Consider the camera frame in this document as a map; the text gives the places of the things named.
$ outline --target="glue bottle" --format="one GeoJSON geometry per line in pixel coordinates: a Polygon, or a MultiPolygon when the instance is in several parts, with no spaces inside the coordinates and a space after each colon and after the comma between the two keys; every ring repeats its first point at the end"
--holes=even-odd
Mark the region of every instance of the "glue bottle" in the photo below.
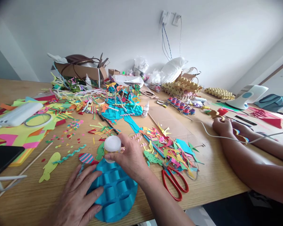
{"type": "MultiPolygon", "coordinates": [[[[122,142],[117,136],[109,136],[106,138],[104,142],[104,153],[112,153],[112,152],[120,152],[122,142]]],[[[106,159],[108,163],[115,163],[115,161],[109,161],[106,159]]]]}
{"type": "Polygon", "coordinates": [[[92,90],[91,81],[87,74],[86,74],[85,82],[86,82],[87,89],[92,90]]]}
{"type": "Polygon", "coordinates": [[[146,104],[146,106],[144,107],[144,109],[142,110],[142,117],[146,118],[147,114],[148,114],[148,110],[149,110],[149,102],[146,104]]]}

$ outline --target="paper egg carton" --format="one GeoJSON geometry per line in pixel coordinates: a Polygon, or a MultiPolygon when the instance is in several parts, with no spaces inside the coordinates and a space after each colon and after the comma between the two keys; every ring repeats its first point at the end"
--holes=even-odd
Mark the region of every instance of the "paper egg carton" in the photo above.
{"type": "Polygon", "coordinates": [[[221,89],[221,88],[206,88],[204,90],[205,93],[211,94],[215,97],[218,97],[219,99],[224,99],[224,100],[233,100],[235,99],[235,96],[233,95],[233,93],[225,90],[225,89],[221,89]]]}
{"type": "Polygon", "coordinates": [[[202,87],[184,77],[179,81],[172,83],[165,83],[162,85],[162,90],[171,96],[183,95],[184,92],[199,93],[202,87]]]}

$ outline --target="white plastic bag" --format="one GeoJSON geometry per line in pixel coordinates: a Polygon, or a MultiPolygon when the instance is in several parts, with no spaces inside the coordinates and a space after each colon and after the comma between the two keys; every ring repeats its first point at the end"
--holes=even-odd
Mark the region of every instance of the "white plastic bag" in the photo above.
{"type": "Polygon", "coordinates": [[[174,82],[181,73],[182,67],[188,61],[183,57],[174,58],[170,60],[166,65],[161,69],[160,82],[161,84],[174,82]]]}
{"type": "Polygon", "coordinates": [[[160,84],[160,72],[153,71],[152,73],[148,74],[149,78],[146,81],[148,84],[160,84]]]}

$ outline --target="black smartphone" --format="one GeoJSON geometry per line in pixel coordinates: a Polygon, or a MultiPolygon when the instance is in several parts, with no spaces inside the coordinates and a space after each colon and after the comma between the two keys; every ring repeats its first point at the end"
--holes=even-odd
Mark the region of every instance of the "black smartphone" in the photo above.
{"type": "Polygon", "coordinates": [[[24,150],[24,147],[0,146],[0,173],[5,170],[24,150]]]}

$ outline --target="red scissors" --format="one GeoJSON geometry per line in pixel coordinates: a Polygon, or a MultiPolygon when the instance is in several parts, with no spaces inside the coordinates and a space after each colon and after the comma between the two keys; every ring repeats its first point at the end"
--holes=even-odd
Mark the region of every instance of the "red scissors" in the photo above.
{"type": "Polygon", "coordinates": [[[178,202],[180,202],[182,200],[182,192],[184,193],[187,193],[189,191],[189,185],[188,183],[186,182],[185,178],[183,177],[183,175],[178,172],[177,170],[175,169],[171,169],[170,167],[168,166],[165,166],[165,165],[162,165],[163,167],[163,170],[161,171],[162,173],[162,177],[163,177],[163,184],[164,184],[164,187],[167,189],[167,191],[171,194],[171,196],[178,202]],[[172,171],[175,171],[175,173],[177,173],[177,175],[179,175],[181,177],[181,179],[183,180],[183,182],[185,183],[185,188],[186,189],[183,189],[183,187],[180,186],[180,184],[178,183],[178,181],[176,180],[176,178],[174,177],[172,171]],[[166,180],[165,180],[165,175],[167,176],[167,178],[169,179],[169,181],[173,184],[174,188],[176,189],[176,191],[178,192],[178,195],[179,197],[178,198],[175,198],[172,193],[169,191],[168,187],[167,187],[167,184],[166,184],[166,180]]]}

